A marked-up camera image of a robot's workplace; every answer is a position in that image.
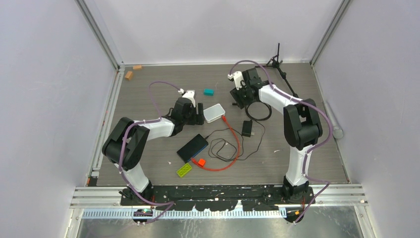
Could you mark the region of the white box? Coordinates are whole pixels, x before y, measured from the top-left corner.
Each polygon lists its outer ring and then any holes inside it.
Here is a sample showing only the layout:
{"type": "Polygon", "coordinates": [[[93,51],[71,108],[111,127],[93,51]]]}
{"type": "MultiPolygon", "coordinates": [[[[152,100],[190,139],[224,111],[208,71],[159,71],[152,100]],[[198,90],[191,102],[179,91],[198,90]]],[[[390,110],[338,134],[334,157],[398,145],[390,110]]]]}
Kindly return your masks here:
{"type": "Polygon", "coordinates": [[[226,113],[221,104],[215,104],[203,110],[204,118],[207,123],[212,123],[220,119],[226,113]]]}

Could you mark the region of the black network switch box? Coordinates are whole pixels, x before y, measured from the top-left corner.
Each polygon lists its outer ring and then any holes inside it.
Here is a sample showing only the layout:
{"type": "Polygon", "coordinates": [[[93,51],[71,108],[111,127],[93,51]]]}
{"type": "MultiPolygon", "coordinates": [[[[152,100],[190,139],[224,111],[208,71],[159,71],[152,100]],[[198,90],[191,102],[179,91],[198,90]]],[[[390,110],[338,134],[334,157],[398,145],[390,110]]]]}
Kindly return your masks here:
{"type": "Polygon", "coordinates": [[[176,154],[184,163],[188,163],[192,158],[196,157],[201,151],[203,151],[208,144],[209,143],[202,135],[197,134],[183,147],[181,147],[176,154]]]}

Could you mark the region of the black power adapter with cord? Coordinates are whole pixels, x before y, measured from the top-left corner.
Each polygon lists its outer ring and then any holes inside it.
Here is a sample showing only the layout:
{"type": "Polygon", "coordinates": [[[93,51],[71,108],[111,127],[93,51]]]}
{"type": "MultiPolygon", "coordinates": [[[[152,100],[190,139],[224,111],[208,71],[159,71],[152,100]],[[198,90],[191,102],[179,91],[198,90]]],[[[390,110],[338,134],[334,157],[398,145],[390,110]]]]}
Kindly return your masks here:
{"type": "Polygon", "coordinates": [[[245,139],[245,137],[244,137],[244,135],[242,133],[240,133],[239,131],[233,129],[233,131],[235,132],[235,135],[239,135],[240,148],[238,149],[238,146],[237,146],[237,143],[236,142],[231,143],[230,141],[228,141],[228,140],[226,140],[224,138],[215,138],[215,139],[213,139],[213,140],[210,141],[210,147],[208,149],[208,156],[210,158],[219,159],[219,160],[221,160],[223,162],[228,163],[228,162],[233,162],[234,161],[234,159],[236,158],[236,155],[237,155],[238,150],[240,150],[240,154],[239,154],[239,157],[238,157],[238,160],[239,161],[245,161],[250,156],[252,156],[253,154],[257,153],[259,151],[259,149],[260,149],[261,144],[262,144],[262,140],[263,140],[263,137],[265,135],[266,128],[265,128],[265,126],[262,123],[260,123],[260,122],[258,122],[256,120],[246,120],[245,122],[255,122],[255,123],[257,123],[262,128],[262,132],[261,132],[259,143],[258,143],[256,149],[253,152],[250,152],[249,154],[247,154],[243,158],[243,154],[244,154],[243,146],[244,146],[244,139],[245,139]],[[230,157],[224,157],[224,156],[220,155],[221,150],[224,149],[227,146],[230,146],[230,147],[232,147],[234,149],[234,152],[233,152],[233,154],[230,157]]]}

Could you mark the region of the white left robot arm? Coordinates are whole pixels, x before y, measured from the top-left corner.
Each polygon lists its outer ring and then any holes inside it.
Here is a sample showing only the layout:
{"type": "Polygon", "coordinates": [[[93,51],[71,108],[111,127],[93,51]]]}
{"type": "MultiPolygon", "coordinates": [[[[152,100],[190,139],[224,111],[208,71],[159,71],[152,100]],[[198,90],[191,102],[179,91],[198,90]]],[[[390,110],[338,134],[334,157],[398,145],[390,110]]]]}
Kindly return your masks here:
{"type": "Polygon", "coordinates": [[[173,137],[185,125],[204,124],[203,103],[194,104],[188,98],[179,97],[170,112],[158,119],[132,120],[122,117],[102,146],[107,157],[122,174],[133,192],[133,199],[147,205],[152,198],[152,186],[146,177],[140,159],[146,143],[161,137],[173,137]]]}

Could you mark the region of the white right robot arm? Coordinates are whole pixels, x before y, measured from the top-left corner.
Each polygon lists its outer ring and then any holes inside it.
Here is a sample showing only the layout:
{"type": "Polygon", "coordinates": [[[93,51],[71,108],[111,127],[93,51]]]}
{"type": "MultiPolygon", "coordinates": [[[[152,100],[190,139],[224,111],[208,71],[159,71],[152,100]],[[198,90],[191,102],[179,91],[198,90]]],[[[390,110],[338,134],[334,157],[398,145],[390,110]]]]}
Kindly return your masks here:
{"type": "Polygon", "coordinates": [[[296,203],[309,191],[310,149],[323,134],[315,102],[293,97],[270,81],[262,81],[255,68],[231,72],[227,78],[235,84],[230,94],[239,108],[261,102],[282,113],[284,137],[290,146],[282,196],[288,203],[296,203]]]}

